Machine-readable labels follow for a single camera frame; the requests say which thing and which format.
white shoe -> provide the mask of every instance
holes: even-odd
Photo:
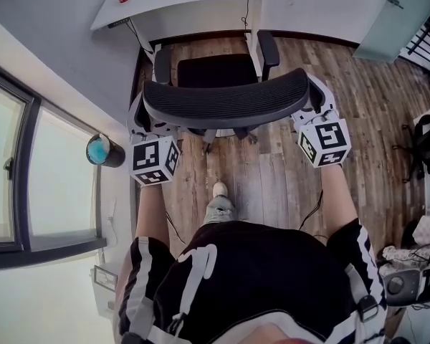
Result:
[[[217,182],[214,184],[214,190],[212,192],[212,195],[214,196],[214,198],[220,195],[228,197],[228,188],[223,182]]]

cable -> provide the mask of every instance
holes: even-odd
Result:
[[[411,328],[411,332],[413,333],[414,344],[417,344],[416,334],[414,334],[414,330],[413,330],[413,322],[411,321],[411,318],[409,317],[408,310],[406,310],[406,316],[409,320],[409,327]]]
[[[248,18],[248,16],[249,16],[249,1],[250,1],[250,0],[247,0],[247,12],[246,12],[245,16],[243,16],[243,17],[241,18],[242,23],[244,23],[244,29],[245,29],[245,30],[247,30],[247,26],[249,25],[249,24],[247,23],[247,18]]]
[[[412,252],[410,252],[408,254],[408,257],[418,257],[419,259],[399,259],[397,257],[394,257],[391,260],[401,261],[401,262],[414,261],[414,262],[428,262],[428,263],[430,263],[430,259],[427,259],[427,258],[417,254],[418,251],[420,251],[421,249],[423,249],[425,247],[430,247],[430,244],[425,244],[423,246],[420,246],[419,248],[413,250]]]
[[[320,192],[317,205],[315,205],[314,209],[304,218],[298,231],[301,230],[301,228],[304,226],[304,223],[320,208],[320,205],[322,204],[322,198],[323,198],[323,190]]]
[[[169,224],[172,226],[172,229],[173,229],[173,231],[175,232],[175,234],[176,234],[176,236],[177,236],[177,238],[178,238],[178,240],[182,243],[182,244],[184,244],[185,246],[188,246],[185,242],[183,242],[183,240],[181,239],[181,237],[180,237],[180,234],[178,234],[178,232],[177,232],[177,228],[173,225],[173,222],[172,222],[172,219],[171,219],[171,216],[169,215],[169,213],[166,211],[166,216],[167,216],[167,221],[169,222]]]
[[[425,303],[422,303],[420,305],[412,305],[412,308],[414,311],[430,310],[430,306],[426,305]]]
[[[135,30],[134,24],[132,23],[132,20],[130,20],[130,18],[126,21],[126,25],[128,26],[128,28],[130,29],[130,31],[133,33],[133,35],[135,36],[135,38],[137,39],[139,45],[143,48],[142,44],[140,43],[140,40],[138,38],[138,34],[137,31]],[[143,48],[143,51],[146,51],[149,54],[153,54],[153,51],[148,51],[147,49]]]

black shirt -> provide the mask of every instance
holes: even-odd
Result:
[[[383,341],[383,283],[358,220],[334,233],[327,246],[301,231],[241,221],[207,224],[177,261],[163,243],[140,237],[123,273],[128,282],[118,292],[118,342],[126,336],[238,343],[265,323],[311,343]],[[363,323],[357,303],[366,295],[378,306]]]

office chair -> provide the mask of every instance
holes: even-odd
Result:
[[[249,54],[223,54],[180,61],[178,87],[174,87],[171,50],[158,51],[156,82],[144,82],[137,109],[133,109],[135,124],[147,131],[158,128],[159,135],[177,126],[203,137],[203,152],[209,151],[217,130],[222,129],[255,142],[253,129],[300,110],[310,91],[303,69],[268,80],[270,68],[280,63],[279,52],[268,31],[258,32],[258,42],[264,59],[261,82]]]
[[[408,183],[416,168],[419,169],[417,175],[418,179],[425,176],[424,164],[427,167],[427,172],[430,174],[430,115],[422,116],[414,127],[414,131],[412,131],[408,125],[402,125],[401,128],[409,132],[412,145],[410,148],[405,148],[401,145],[393,145],[392,149],[401,149],[413,156],[408,178],[403,179],[404,183]]]

window frame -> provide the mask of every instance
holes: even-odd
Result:
[[[12,242],[0,242],[0,269],[51,262],[107,246],[107,240],[102,237],[100,224],[101,172],[98,166],[95,168],[95,189],[93,191],[95,227],[85,231],[38,236],[41,242],[39,245],[45,247],[38,248],[34,246],[32,248],[29,233],[29,167],[34,134],[41,108],[47,109],[70,125],[87,133],[96,134],[98,131],[53,105],[1,68],[0,89],[24,103],[24,111],[21,123],[18,125],[11,166],[11,197],[9,198],[9,205],[14,240]]]

